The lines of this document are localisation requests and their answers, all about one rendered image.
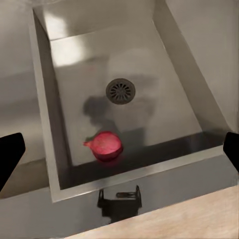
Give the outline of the vidalia onion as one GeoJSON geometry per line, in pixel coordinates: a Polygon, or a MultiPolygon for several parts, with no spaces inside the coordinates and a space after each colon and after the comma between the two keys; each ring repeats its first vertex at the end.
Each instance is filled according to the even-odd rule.
{"type": "Polygon", "coordinates": [[[124,150],[120,137],[112,131],[100,132],[91,141],[83,142],[83,145],[89,147],[101,162],[112,162],[124,150]]]}

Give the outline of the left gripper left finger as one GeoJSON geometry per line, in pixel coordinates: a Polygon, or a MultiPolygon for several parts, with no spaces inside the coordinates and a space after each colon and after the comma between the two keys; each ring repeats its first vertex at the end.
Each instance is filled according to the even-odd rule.
{"type": "Polygon", "coordinates": [[[20,132],[0,138],[0,192],[24,152],[25,143],[20,132]]]}

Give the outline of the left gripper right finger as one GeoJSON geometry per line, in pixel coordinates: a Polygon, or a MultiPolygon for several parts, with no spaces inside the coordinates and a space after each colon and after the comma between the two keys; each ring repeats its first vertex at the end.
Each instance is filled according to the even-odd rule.
{"type": "Polygon", "coordinates": [[[224,141],[223,150],[239,172],[239,134],[228,132],[224,141]]]}

